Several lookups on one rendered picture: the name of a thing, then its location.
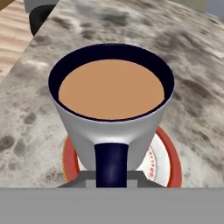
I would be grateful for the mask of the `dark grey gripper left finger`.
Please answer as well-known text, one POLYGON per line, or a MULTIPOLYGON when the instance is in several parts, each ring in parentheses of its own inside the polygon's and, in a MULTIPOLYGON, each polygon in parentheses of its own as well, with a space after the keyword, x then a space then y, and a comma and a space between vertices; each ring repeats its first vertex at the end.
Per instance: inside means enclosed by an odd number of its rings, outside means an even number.
POLYGON ((77 188, 96 188, 95 172, 81 171, 77 178, 62 185, 63 188, 77 187, 77 188))

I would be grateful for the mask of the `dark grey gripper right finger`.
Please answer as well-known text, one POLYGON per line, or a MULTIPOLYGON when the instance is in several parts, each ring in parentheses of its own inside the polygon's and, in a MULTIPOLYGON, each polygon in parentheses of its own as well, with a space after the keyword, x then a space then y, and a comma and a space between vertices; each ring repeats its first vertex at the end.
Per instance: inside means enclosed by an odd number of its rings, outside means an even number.
POLYGON ((127 171, 127 179, 135 180, 138 188, 161 187, 160 184, 147 179, 142 171, 127 171))

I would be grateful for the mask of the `white cup of tea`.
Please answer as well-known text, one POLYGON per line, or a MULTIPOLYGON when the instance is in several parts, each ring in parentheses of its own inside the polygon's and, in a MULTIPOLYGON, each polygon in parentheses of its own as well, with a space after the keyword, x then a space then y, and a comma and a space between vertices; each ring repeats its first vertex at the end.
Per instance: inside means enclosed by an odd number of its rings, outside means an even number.
POLYGON ((125 187, 144 160, 174 91, 156 54, 125 44, 89 45, 53 67, 48 88, 84 167, 99 187, 125 187))

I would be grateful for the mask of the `red-rimmed white saucer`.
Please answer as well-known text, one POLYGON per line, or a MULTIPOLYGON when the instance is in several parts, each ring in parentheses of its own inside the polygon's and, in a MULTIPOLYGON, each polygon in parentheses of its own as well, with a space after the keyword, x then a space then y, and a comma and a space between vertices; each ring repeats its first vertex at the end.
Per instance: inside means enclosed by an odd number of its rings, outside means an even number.
MULTIPOLYGON (((86 170, 79 160, 69 136, 66 137, 63 146, 62 167, 66 182, 76 179, 80 171, 86 170)), ((137 170, 143 172, 147 179, 155 181, 161 186, 175 188, 182 186, 179 155, 171 139, 161 127, 157 128, 150 148, 137 170)))

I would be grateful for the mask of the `black chair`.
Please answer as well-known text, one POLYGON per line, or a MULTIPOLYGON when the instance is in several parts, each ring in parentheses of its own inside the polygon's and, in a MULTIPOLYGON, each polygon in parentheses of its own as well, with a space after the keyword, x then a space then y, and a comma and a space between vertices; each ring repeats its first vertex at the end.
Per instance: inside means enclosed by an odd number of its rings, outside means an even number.
POLYGON ((52 10, 54 9, 55 4, 46 4, 40 5, 33 9, 29 14, 29 22, 31 34, 36 35, 42 24, 46 21, 52 10))

